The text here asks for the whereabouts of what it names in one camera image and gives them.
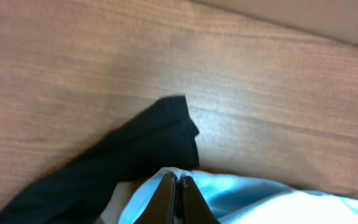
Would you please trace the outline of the light blue t-shirt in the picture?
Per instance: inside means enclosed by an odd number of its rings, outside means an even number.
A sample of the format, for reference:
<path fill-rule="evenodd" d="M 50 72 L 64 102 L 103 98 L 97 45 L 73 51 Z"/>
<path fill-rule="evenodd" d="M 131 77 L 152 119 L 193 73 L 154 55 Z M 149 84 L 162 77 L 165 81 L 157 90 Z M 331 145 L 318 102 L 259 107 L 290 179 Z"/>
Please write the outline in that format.
<path fill-rule="evenodd" d="M 165 174 L 191 177 L 220 223 L 357 223 L 358 200 L 314 190 L 297 190 L 276 181 L 210 174 L 174 167 L 160 169 L 134 193 L 119 223 L 134 223 Z"/>

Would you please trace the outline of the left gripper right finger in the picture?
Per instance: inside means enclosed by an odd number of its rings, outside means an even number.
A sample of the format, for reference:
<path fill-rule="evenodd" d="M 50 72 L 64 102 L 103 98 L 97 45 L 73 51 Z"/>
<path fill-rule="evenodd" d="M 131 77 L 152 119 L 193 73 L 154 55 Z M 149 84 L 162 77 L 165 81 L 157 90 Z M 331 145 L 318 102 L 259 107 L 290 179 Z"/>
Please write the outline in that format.
<path fill-rule="evenodd" d="M 219 224 L 190 176 L 181 178 L 180 202 L 184 224 Z"/>

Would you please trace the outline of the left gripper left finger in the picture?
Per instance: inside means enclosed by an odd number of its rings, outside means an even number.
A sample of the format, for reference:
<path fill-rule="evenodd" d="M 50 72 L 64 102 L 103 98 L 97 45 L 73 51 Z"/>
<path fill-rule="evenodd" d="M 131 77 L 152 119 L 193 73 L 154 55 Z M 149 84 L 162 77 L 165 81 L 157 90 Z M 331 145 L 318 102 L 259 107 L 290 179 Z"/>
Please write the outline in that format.
<path fill-rule="evenodd" d="M 152 198 L 135 224 L 173 224 L 177 178 L 163 176 Z"/>

